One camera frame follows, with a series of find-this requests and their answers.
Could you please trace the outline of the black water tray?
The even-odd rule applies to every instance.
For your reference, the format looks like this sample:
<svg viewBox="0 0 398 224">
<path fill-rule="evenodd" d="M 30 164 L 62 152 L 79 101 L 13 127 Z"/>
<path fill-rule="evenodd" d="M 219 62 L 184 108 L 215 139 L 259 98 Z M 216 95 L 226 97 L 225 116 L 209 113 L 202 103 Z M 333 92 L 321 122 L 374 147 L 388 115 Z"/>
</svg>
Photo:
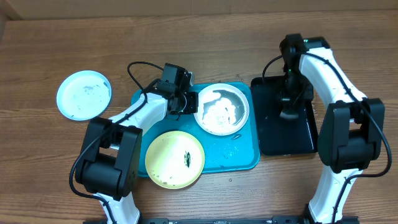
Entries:
<svg viewBox="0 0 398 224">
<path fill-rule="evenodd" d="M 265 156 L 318 152 L 318 131 L 312 100 L 294 98 L 292 103 L 298 117 L 295 119 L 281 117 L 283 85 L 283 76 L 257 77 L 251 81 L 260 152 Z"/>
</svg>

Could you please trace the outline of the yellow plate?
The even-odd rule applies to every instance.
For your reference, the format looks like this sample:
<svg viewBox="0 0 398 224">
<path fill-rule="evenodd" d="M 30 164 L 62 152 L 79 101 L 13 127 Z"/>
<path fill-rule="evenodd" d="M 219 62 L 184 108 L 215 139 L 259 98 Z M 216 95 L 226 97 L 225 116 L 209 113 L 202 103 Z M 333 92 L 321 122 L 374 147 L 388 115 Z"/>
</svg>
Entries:
<svg viewBox="0 0 398 224">
<path fill-rule="evenodd" d="M 204 166 L 203 146 L 196 137 L 183 131 L 169 131 L 156 137 L 145 156 L 150 179 L 165 189 L 192 185 Z"/>
</svg>

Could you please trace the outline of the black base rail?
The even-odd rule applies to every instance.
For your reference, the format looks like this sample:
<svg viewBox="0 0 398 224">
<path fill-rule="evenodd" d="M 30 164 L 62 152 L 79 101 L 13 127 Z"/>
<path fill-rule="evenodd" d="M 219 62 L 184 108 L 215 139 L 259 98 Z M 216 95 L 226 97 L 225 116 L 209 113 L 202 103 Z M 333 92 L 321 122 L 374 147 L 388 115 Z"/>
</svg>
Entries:
<svg viewBox="0 0 398 224">
<path fill-rule="evenodd" d="M 272 218 L 257 219 L 229 219 L 229 220 L 209 220 L 209 219 L 188 219 L 188 220 L 168 220 L 166 218 L 140 218 L 138 224 L 310 224 L 309 218 L 301 216 L 274 216 Z"/>
</svg>

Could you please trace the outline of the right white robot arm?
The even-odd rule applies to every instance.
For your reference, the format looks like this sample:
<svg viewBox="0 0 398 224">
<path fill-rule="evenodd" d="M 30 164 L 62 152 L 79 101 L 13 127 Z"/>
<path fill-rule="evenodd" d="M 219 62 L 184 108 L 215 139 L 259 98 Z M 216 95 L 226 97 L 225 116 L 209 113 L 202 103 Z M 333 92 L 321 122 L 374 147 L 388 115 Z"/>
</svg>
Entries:
<svg viewBox="0 0 398 224">
<path fill-rule="evenodd" d="M 323 37 L 286 35 L 279 45 L 284 61 L 282 118 L 297 118 L 298 102 L 312 87 L 326 113 L 318 134 L 323 171 L 306 208 L 308 223 L 343 223 L 343 207 L 356 179 L 376 178 L 392 165 L 392 153 L 382 132 L 385 107 L 369 99 L 346 77 Z"/>
</svg>

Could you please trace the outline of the pink speckled plate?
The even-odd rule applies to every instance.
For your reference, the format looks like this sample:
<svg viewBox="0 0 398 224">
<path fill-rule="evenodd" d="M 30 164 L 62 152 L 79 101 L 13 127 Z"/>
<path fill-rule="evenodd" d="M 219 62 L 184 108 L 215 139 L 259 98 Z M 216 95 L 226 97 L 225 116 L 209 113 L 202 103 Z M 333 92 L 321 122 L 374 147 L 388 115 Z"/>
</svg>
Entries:
<svg viewBox="0 0 398 224">
<path fill-rule="evenodd" d="M 239 88 L 226 83 L 204 87 L 198 92 L 198 125 L 206 132 L 227 136 L 238 132 L 249 119 L 249 102 Z"/>
</svg>

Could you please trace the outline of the teal plastic tray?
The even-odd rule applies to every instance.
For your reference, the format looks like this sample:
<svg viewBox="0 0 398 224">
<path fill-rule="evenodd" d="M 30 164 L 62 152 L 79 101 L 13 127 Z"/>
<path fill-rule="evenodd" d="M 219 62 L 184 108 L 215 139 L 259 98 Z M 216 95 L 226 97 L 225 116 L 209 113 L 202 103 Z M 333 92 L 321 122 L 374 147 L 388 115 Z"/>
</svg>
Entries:
<svg viewBox="0 0 398 224">
<path fill-rule="evenodd" d="M 203 130 L 195 121 L 194 115 L 168 115 L 150 128 L 142 137 L 141 155 L 139 160 L 139 177 L 148 177 L 145 157 L 147 148 L 159 135 L 169 131 L 183 131 L 195 136 L 204 148 L 205 166 L 203 173 L 229 172 L 249 170 L 260 160 L 256 120 L 253 115 L 251 90 L 241 82 L 230 85 L 239 89 L 249 103 L 249 117 L 246 124 L 236 133 L 228 136 L 216 136 Z"/>
</svg>

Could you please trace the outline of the light blue plate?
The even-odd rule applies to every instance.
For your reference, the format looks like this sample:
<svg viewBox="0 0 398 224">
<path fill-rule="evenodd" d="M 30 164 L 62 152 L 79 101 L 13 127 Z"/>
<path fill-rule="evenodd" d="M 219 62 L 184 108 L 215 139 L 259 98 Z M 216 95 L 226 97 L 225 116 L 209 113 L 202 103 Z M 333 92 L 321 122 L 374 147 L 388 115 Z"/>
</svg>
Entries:
<svg viewBox="0 0 398 224">
<path fill-rule="evenodd" d="M 57 91 L 56 103 L 64 117 L 85 121 L 104 112 L 111 97 L 111 84 L 104 75 L 93 70 L 82 70 L 62 82 Z"/>
</svg>

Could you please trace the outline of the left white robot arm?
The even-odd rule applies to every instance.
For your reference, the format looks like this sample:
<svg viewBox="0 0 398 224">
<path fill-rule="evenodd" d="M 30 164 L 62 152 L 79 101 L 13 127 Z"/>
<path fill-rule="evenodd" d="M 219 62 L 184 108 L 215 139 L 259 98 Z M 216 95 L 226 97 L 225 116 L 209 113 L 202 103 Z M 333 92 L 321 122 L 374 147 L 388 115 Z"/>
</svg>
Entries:
<svg viewBox="0 0 398 224">
<path fill-rule="evenodd" d="M 74 194 L 101 202 L 105 223 L 139 223 L 141 214 L 131 189 L 137 180 L 142 137 L 168 114 L 197 112 L 198 93 L 189 88 L 156 79 L 126 111 L 88 123 L 69 184 Z"/>
</svg>

